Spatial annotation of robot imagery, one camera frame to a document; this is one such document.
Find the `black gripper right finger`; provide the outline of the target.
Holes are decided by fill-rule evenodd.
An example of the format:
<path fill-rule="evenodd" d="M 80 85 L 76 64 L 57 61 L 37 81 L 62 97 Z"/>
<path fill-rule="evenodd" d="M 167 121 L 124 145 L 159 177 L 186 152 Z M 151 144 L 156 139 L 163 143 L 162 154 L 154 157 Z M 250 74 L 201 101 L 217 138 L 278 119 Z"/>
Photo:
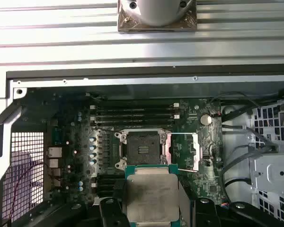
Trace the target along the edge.
<path fill-rule="evenodd" d="M 208 198 L 195 201 L 196 227 L 284 227 L 284 222 L 246 202 L 233 202 L 227 208 Z"/>

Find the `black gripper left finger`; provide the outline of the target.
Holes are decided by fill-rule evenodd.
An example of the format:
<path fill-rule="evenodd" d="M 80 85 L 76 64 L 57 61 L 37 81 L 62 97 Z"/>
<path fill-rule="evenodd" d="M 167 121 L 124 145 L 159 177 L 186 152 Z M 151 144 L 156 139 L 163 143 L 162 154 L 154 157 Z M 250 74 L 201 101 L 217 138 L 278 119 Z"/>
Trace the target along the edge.
<path fill-rule="evenodd" d="M 13 222 L 14 227 L 123 227 L 124 213 L 117 199 L 98 205 L 82 202 L 36 209 Z"/>

